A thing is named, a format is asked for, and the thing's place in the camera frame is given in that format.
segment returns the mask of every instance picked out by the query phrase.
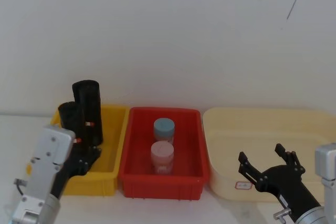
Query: white wall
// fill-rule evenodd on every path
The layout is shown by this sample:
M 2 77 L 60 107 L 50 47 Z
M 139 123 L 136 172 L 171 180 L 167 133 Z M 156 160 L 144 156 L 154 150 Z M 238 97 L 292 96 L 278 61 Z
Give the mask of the white wall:
M 336 112 L 335 0 L 0 0 L 0 112 L 104 102 Z

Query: red sticker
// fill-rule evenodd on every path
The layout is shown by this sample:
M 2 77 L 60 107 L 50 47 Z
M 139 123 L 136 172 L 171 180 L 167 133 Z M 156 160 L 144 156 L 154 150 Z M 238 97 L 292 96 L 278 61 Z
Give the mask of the red sticker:
M 252 183 L 245 181 L 237 181 L 235 188 L 237 190 L 250 190 L 252 188 Z

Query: white table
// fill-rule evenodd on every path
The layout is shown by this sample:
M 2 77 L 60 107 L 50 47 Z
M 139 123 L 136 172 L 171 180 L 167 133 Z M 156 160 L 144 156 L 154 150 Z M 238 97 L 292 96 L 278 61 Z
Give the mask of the white table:
M 1 224 L 8 223 L 19 200 L 13 180 L 24 177 L 37 136 L 49 122 L 50 118 L 0 115 Z M 118 191 L 113 197 L 62 197 L 56 224 L 279 224 L 272 218 L 279 210 L 278 203 L 224 200 L 208 188 L 199 201 L 130 199 Z

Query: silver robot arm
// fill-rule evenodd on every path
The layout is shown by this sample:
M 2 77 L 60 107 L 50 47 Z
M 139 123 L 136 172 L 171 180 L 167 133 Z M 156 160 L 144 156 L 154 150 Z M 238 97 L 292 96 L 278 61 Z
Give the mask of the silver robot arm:
M 51 125 L 44 127 L 30 161 L 32 174 L 9 223 L 54 223 L 60 203 L 50 191 L 56 174 L 70 154 L 75 138 L 72 131 Z
M 324 214 L 329 224 L 336 224 L 336 143 L 315 150 L 315 173 L 324 185 Z

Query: label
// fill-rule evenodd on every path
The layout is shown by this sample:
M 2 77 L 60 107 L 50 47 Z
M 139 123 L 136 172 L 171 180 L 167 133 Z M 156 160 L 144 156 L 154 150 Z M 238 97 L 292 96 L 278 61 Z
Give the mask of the label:
M 252 188 L 252 183 L 245 181 L 237 181 L 235 188 L 237 190 L 250 190 Z
M 283 198 L 283 196 L 280 194 L 279 200 L 283 203 L 285 207 L 288 207 L 287 201 Z

